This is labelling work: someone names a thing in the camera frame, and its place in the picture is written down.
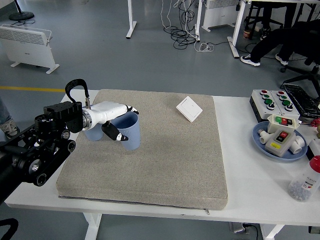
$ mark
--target blue plate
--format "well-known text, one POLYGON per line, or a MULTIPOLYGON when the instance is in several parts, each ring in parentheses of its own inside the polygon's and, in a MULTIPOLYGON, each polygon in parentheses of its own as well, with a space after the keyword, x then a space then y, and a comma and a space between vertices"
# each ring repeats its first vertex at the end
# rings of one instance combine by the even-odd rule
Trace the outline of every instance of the blue plate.
POLYGON ((258 149, 260 149, 265 155, 267 155, 271 158, 280 160, 280 161, 293 162, 293 161, 296 161, 296 160, 302 158, 306 154, 306 152, 308 150, 306 140, 297 130, 294 130, 295 135, 302 137, 304 140, 304 147, 302 148, 302 150, 300 152, 298 152, 297 154, 293 154, 291 151, 288 150, 288 151, 286 151, 286 153, 282 157, 278 157, 278 156, 272 155, 271 153, 267 152, 266 145, 262 144, 259 140, 260 135, 259 135, 258 131, 260 129, 263 129, 267 132, 268 124, 269 124, 269 121, 259 122, 252 130, 252 136, 253 136, 254 143, 257 145, 258 149))

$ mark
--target gray floor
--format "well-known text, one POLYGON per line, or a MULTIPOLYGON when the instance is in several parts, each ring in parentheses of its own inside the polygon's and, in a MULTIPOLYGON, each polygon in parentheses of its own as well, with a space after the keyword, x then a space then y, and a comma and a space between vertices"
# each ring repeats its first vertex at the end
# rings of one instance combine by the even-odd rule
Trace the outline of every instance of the gray floor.
MULTIPOLYGON (((138 22, 131 39, 127 1, 103 0, 24 0, 19 1, 23 11, 35 14, 34 24, 25 26, 52 31, 50 47, 60 67, 47 75, 46 68, 20 64, 11 68, 0 47, 0 95, 12 117, 21 129, 33 124, 34 117, 43 113, 43 107, 59 103, 63 93, 27 90, 4 90, 1 87, 29 87, 64 89, 73 80, 82 78, 91 90, 122 89, 157 92, 177 92, 216 96, 249 97, 254 89, 277 90, 285 79, 297 73, 280 72, 280 64, 273 58, 277 50, 261 60, 261 66, 252 67, 234 59, 228 43, 214 47, 213 52, 196 52, 193 44, 184 50, 174 48, 174 41, 163 31, 161 1, 133 1, 133 19, 138 22)), ((164 3, 163 20, 169 9, 164 3)), ((2 12, 0 24, 13 24, 8 19, 12 12, 2 12)), ((171 9, 170 20, 179 27, 178 10, 171 9)), ((218 44, 232 36, 231 26, 222 26, 207 32, 200 29, 201 42, 218 44)), ((246 55, 258 42, 241 35, 237 48, 246 55)), ((304 61, 291 65, 304 66, 304 61)), ((317 97, 309 82, 299 83, 312 97, 317 97)), ((4 140, 0 132, 0 141, 4 140)), ((13 240, 79 240, 84 239, 87 222, 81 213, 14 209, 0 206, 0 219, 19 221, 13 240)), ((0 236, 5 232, 0 228, 0 236)), ((130 239, 202 239, 254 240, 250 234, 235 235, 227 222, 149 218, 104 215, 98 240, 130 239)), ((276 240, 315 240, 305 226, 285 226, 276 240)))

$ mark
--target gray cushion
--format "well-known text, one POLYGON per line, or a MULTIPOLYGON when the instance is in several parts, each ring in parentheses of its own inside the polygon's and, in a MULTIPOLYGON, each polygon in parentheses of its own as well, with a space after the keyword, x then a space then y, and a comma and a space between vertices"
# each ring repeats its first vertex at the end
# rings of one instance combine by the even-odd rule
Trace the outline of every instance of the gray cushion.
POLYGON ((228 201, 214 100, 199 94, 102 89, 139 111, 141 145, 125 150, 105 134, 79 133, 57 180, 60 197, 222 210, 228 201), (189 122, 176 106, 190 96, 203 112, 189 122))

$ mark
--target person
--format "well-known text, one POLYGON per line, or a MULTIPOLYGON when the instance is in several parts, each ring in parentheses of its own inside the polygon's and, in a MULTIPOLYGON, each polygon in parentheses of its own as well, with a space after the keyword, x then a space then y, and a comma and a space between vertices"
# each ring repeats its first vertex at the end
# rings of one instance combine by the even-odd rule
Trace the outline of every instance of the person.
POLYGON ((312 31, 316 34, 320 33, 320 19, 310 22, 298 21, 291 28, 273 30, 252 49, 248 56, 242 56, 240 60, 245 64, 259 66, 261 58, 280 44, 282 44, 282 47, 279 53, 275 55, 275 59, 283 66, 288 65, 289 58, 296 47, 304 48, 310 56, 312 54, 316 55, 320 51, 320 44, 319 38, 310 34, 312 31))
POLYGON ((260 40, 263 40, 271 32, 270 19, 272 15, 272 9, 284 8, 286 7, 283 28, 291 28, 292 22, 296 13, 297 4, 296 3, 286 3, 286 2, 259 2, 263 6, 262 13, 262 34, 260 40))
POLYGON ((20 129, 11 118, 10 113, 0 97, 0 129, 4 132, 4 135, 7 139, 11 139, 18 133, 20 129))

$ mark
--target white radiator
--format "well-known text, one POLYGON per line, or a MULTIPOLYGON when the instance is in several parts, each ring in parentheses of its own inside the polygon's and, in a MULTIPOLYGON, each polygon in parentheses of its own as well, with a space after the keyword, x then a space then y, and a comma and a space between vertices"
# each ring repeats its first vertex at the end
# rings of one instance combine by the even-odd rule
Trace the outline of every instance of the white radiator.
POLYGON ((23 63, 50 68, 47 74, 59 67, 44 32, 4 25, 0 26, 0 42, 9 60, 15 62, 11 67, 23 63))
POLYGON ((208 0, 202 28, 210 32, 211 27, 235 23, 238 3, 239 0, 208 0))

